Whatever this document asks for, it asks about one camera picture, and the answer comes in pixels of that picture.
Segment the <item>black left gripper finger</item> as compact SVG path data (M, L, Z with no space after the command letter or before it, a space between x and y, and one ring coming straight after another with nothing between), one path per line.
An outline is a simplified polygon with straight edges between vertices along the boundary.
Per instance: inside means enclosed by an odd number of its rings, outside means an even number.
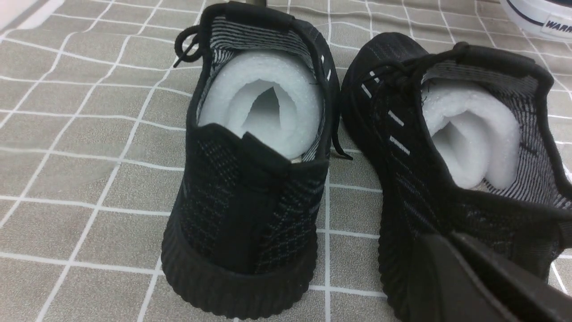
M569 322L571 298L478 240L420 236L407 284L412 322Z

